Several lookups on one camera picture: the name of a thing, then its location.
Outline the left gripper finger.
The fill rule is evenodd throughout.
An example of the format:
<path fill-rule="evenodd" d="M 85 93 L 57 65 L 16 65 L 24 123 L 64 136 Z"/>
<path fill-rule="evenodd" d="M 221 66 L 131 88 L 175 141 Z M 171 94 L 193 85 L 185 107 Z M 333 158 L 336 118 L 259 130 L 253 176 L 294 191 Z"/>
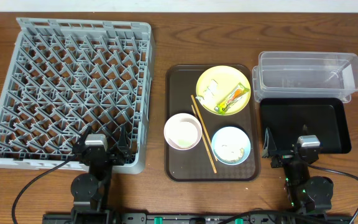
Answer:
<path fill-rule="evenodd" d="M 128 139 L 126 127 L 121 126 L 120 136 L 119 136 L 119 140 L 117 142 L 117 148 L 122 153 L 123 157 L 131 157 L 132 150 L 131 150 L 130 146 L 131 146 L 131 142 Z"/>
<path fill-rule="evenodd" d="M 73 149 L 86 149 L 86 138 L 92 133 L 92 127 L 88 126 L 77 142 L 73 145 Z"/>

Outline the light blue small plate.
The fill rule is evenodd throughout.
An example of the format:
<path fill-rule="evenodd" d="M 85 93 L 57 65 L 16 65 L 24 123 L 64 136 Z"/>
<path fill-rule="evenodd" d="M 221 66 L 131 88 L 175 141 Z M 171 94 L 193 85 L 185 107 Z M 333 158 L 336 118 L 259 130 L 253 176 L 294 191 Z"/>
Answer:
<path fill-rule="evenodd" d="M 243 163 L 251 152 L 248 135 L 233 126 L 226 126 L 216 131 L 211 140 L 211 146 L 217 160 L 229 166 Z"/>

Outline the green orange snack wrapper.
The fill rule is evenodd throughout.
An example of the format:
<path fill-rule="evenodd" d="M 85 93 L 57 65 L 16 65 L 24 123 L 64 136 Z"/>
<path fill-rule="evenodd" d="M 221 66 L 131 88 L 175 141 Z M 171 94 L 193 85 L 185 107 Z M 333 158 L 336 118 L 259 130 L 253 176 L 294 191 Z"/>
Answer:
<path fill-rule="evenodd" d="M 248 92 L 250 92 L 249 88 L 245 87 L 241 83 L 238 83 L 237 86 L 214 107 L 214 110 L 218 114 L 226 114 L 231 106 L 239 101 Z"/>

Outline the white tissue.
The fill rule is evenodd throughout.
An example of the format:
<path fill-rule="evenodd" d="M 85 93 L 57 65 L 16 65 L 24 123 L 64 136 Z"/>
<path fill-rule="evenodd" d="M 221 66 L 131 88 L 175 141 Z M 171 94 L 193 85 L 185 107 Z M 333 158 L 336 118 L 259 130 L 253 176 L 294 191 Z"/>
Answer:
<path fill-rule="evenodd" d="M 207 88 L 203 91 L 201 96 L 197 96 L 196 99 L 202 104 L 207 105 L 212 102 L 214 94 L 217 90 L 218 83 L 215 80 L 211 80 Z"/>

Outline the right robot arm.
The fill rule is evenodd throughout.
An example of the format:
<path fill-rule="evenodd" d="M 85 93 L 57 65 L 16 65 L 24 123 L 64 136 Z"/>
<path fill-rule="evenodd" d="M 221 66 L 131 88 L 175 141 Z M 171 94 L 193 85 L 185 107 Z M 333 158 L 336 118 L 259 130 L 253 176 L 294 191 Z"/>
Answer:
<path fill-rule="evenodd" d="M 285 188 L 292 206 L 301 214 L 322 214 L 332 209 L 334 184 L 328 177 L 310 176 L 321 143 L 315 135 L 300 136 L 289 149 L 279 149 L 269 128 L 265 129 L 263 158 L 270 158 L 272 168 L 282 168 Z"/>

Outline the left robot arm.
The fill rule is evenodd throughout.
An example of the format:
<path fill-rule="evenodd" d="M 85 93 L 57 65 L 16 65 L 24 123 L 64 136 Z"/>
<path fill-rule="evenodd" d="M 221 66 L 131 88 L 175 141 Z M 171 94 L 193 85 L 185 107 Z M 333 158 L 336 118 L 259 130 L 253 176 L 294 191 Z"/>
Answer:
<path fill-rule="evenodd" d="M 109 149 L 104 134 L 95 134 L 87 127 L 73 146 L 73 153 L 88 166 L 88 172 L 78 175 L 71 184 L 74 198 L 70 223 L 117 224 L 121 216 L 107 207 L 112 168 L 123 166 L 130 157 L 131 149 L 126 128 L 119 133 L 118 146 Z"/>

